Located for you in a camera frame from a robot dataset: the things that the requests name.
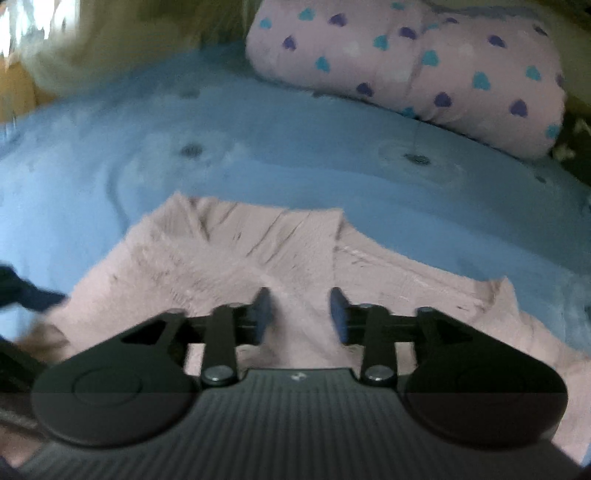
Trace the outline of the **pink knitted cardigan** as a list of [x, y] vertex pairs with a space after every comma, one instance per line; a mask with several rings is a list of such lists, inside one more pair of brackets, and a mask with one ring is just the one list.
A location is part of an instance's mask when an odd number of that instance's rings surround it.
[[569, 390], [554, 442], [581, 461], [590, 444], [590, 359], [523, 312], [508, 279], [476, 281], [387, 250], [339, 210], [291, 211], [171, 196], [16, 340], [48, 363], [170, 309], [192, 316], [273, 294], [263, 345], [238, 351], [243, 367], [356, 367], [362, 351], [339, 343], [332, 288], [398, 315], [431, 306], [555, 368]]

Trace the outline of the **white mosquito net curtain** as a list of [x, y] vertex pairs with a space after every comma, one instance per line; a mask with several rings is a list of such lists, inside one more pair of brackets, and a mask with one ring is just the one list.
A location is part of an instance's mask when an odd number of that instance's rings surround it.
[[78, 1], [72, 25], [50, 21], [8, 56], [41, 91], [90, 90], [185, 50], [245, 38], [259, 1]]

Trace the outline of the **pink heart-print rolled quilt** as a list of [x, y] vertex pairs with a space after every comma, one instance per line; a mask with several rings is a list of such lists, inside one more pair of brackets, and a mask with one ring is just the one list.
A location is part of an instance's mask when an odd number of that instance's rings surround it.
[[523, 9], [263, 1], [246, 55], [267, 79], [369, 102], [521, 159], [543, 157], [562, 128], [560, 56]]

